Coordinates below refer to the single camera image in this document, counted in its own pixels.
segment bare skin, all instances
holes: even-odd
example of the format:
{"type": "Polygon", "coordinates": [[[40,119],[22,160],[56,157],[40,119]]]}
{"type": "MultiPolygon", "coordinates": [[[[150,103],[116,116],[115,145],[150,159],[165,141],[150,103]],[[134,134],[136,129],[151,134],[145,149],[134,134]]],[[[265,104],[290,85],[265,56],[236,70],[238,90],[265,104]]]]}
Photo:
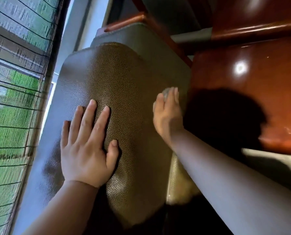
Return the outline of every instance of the bare skin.
{"type": "Polygon", "coordinates": [[[291,234],[291,191],[184,129],[177,88],[159,94],[154,126],[234,234],[291,234]]]}
{"type": "MultiPolygon", "coordinates": [[[[207,145],[183,127],[179,92],[171,88],[166,102],[157,96],[155,129],[178,155],[193,181],[234,234],[291,234],[291,191],[207,145]]],[[[83,233],[98,188],[110,178],[119,154],[112,141],[102,150],[109,108],[92,128],[96,102],[81,119],[77,107],[61,136],[65,182],[43,213],[24,234],[83,233]]]]}
{"type": "Polygon", "coordinates": [[[68,235],[85,230],[97,191],[111,177],[119,154],[116,140],[106,155],[102,150],[110,109],[106,106],[92,127],[96,107],[91,100],[82,117],[83,107],[78,106],[70,128],[64,122],[61,165],[65,182],[24,234],[68,235]]]}

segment leather backrest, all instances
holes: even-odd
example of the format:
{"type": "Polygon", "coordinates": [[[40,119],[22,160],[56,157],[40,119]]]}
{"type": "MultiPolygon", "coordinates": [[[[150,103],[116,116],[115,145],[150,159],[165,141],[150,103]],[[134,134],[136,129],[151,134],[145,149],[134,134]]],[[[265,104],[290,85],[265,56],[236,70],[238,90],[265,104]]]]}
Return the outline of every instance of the leather backrest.
{"type": "Polygon", "coordinates": [[[184,99],[188,81],[156,71],[119,43],[103,43],[70,55],[62,66],[37,156],[18,213],[20,234],[59,190],[60,132],[77,105],[90,99],[111,108],[105,145],[119,141],[118,168],[106,185],[108,204],[122,226],[143,222],[165,203],[171,150],[155,132],[152,106],[158,92],[178,86],[184,99]]]}

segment person's right hand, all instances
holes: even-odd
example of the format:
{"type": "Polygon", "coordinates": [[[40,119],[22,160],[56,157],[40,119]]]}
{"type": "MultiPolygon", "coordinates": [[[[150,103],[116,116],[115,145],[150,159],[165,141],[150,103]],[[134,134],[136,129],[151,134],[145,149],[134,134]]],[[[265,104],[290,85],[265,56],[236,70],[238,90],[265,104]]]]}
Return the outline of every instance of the person's right hand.
{"type": "Polygon", "coordinates": [[[105,155],[102,146],[110,109],[105,106],[94,127],[95,100],[91,100],[83,117],[78,106],[68,128],[64,122],[61,134],[61,165],[65,181],[79,181],[99,188],[111,177],[119,154],[113,140],[105,155]]]}
{"type": "Polygon", "coordinates": [[[153,123],[156,131],[172,149],[172,134],[177,130],[183,129],[177,87],[170,88],[166,101],[164,101],[164,95],[162,93],[157,95],[153,113],[153,123]]]}

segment pinky finger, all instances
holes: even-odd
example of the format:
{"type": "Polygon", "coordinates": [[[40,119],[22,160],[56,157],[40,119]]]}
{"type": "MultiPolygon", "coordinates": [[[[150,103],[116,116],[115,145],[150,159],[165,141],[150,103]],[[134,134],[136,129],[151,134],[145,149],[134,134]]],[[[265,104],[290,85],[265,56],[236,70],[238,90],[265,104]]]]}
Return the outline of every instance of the pinky finger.
{"type": "Polygon", "coordinates": [[[66,147],[68,143],[68,130],[69,122],[67,120],[64,121],[63,127],[62,127],[62,133],[61,133],[61,149],[66,147]]]}

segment curtain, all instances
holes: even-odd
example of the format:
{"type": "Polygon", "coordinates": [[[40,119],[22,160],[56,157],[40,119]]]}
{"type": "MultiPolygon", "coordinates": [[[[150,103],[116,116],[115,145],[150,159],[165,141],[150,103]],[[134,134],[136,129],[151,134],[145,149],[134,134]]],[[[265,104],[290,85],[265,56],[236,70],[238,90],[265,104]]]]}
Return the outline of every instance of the curtain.
{"type": "Polygon", "coordinates": [[[0,0],[0,234],[39,139],[67,0],[0,0]]]}

